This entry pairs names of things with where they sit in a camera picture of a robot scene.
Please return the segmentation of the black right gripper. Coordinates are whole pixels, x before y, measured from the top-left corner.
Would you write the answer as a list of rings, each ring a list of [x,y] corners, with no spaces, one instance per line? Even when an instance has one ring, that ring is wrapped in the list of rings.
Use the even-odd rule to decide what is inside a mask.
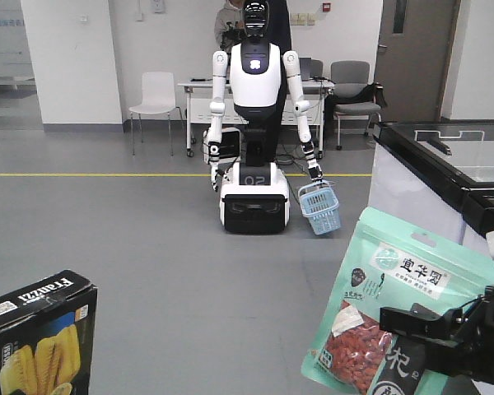
[[[427,368],[450,377],[465,375],[494,384],[494,286],[462,307],[435,314],[380,308],[380,329],[408,337],[428,338]]]

